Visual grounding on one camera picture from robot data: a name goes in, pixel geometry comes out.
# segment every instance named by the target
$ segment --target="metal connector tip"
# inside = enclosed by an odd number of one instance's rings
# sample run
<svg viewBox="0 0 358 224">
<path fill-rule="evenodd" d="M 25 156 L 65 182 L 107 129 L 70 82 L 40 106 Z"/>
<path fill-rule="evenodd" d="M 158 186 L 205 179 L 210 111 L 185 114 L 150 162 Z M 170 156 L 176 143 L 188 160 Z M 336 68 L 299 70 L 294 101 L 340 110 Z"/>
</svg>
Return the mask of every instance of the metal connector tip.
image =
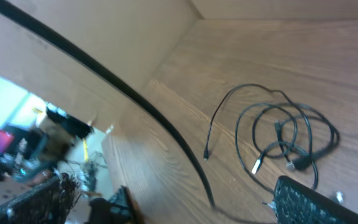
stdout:
<svg viewBox="0 0 358 224">
<path fill-rule="evenodd" d="M 257 159 L 254 165 L 254 168 L 252 168 L 252 174 L 256 174 L 256 172 L 258 172 L 260 167 L 260 159 Z"/>
<path fill-rule="evenodd" d="M 295 170 L 295 165 L 293 164 L 292 161 L 287 162 L 287 169 L 290 170 L 290 171 Z"/>
</svg>

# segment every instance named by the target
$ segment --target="beige wall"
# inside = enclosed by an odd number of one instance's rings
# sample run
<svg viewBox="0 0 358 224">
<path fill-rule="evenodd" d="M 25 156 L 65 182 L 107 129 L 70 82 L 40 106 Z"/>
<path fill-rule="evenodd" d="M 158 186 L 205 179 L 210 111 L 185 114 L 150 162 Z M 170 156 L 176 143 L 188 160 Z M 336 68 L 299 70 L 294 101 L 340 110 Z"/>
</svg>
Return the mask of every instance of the beige wall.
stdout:
<svg viewBox="0 0 358 224">
<path fill-rule="evenodd" d="M 358 0 L 192 0 L 205 19 L 358 19 Z"/>
<path fill-rule="evenodd" d="M 11 0 L 140 90 L 197 20 L 187 0 Z M 106 130 L 129 100 L 0 15 L 0 76 Z"/>
</svg>

